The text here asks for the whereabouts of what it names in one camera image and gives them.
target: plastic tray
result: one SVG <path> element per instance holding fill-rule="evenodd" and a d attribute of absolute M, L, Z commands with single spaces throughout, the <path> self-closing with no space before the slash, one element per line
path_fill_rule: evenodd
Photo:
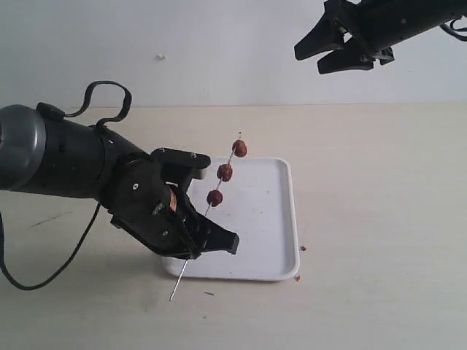
<path fill-rule="evenodd" d="M 204 180 L 193 180 L 188 195 L 204 214 L 207 193 L 217 185 L 215 158 Z M 281 281 L 293 277 L 300 265 L 290 166 L 279 158 L 234 158 L 232 180 L 221 185 L 224 201 L 207 217 L 236 232 L 236 255 L 205 253 L 190 261 L 184 277 Z M 164 258 L 166 270 L 178 276 L 183 260 Z"/>

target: white tray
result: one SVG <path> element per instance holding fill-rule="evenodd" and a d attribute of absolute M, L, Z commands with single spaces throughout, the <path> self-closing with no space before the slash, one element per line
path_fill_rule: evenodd
<path fill-rule="evenodd" d="M 193 180 L 188 195 L 204 214 L 207 193 L 217 185 L 215 158 L 206 178 Z M 205 253 L 188 263 L 184 277 L 281 281 L 293 277 L 300 265 L 290 166 L 278 158 L 234 158 L 232 180 L 221 185 L 224 201 L 207 217 L 237 233 L 236 255 Z M 178 276 L 183 260 L 164 258 L 165 269 Z"/>

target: meatball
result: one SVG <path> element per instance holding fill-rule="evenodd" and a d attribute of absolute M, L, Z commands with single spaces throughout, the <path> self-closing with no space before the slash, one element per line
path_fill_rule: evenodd
<path fill-rule="evenodd" d="M 207 203 L 212 207 L 216 207 L 221 204 L 223 199 L 224 196 L 219 190 L 212 190 L 207 195 Z"/>
<path fill-rule="evenodd" d="M 232 145 L 232 150 L 237 157 L 244 157 L 247 155 L 247 145 L 243 140 L 236 140 Z"/>
<path fill-rule="evenodd" d="M 230 164 L 222 164 L 217 170 L 217 178 L 223 182 L 230 181 L 232 172 L 232 166 Z"/>

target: beige table surface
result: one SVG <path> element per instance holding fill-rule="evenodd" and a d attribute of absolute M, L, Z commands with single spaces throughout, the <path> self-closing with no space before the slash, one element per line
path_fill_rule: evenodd
<path fill-rule="evenodd" d="M 301 281 L 185 280 L 169 303 L 161 259 L 102 214 L 49 287 L 21 292 L 1 276 L 0 349 L 465 349 L 465 110 L 134 109 L 115 130 L 147 151 L 225 155 L 242 131 L 251 156 L 291 164 Z M 0 209 L 7 263 L 36 283 L 70 254 L 93 202 L 2 192 Z"/>

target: robotic arm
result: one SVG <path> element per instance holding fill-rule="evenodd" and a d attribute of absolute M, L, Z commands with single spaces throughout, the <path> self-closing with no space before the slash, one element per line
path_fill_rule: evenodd
<path fill-rule="evenodd" d="M 321 74 L 373 69 L 394 61 L 392 46 L 437 26 L 461 41 L 466 36 L 454 23 L 467 15 L 466 0 L 327 0 L 318 24 L 296 46 L 295 57 L 305 60 L 332 51 L 318 61 Z M 344 42 L 344 35 L 352 38 Z"/>
<path fill-rule="evenodd" d="M 98 85 L 117 85 L 125 91 L 119 115 L 92 126 L 69 120 L 89 107 Z M 203 178 L 209 157 L 164 148 L 149 155 L 108 129 L 108 122 L 126 117 L 130 105 L 126 88 L 100 81 L 89 85 L 82 108 L 74 114 L 42 103 L 36 109 L 0 109 L 0 190 L 93 198 L 98 209 L 102 205 L 112 215 L 115 227 L 164 257 L 236 254 L 237 234 L 199 214 L 186 194 L 193 179 Z M 1 216 L 0 230 L 3 244 Z M 2 271 L 9 275 L 3 247 L 0 255 Z"/>

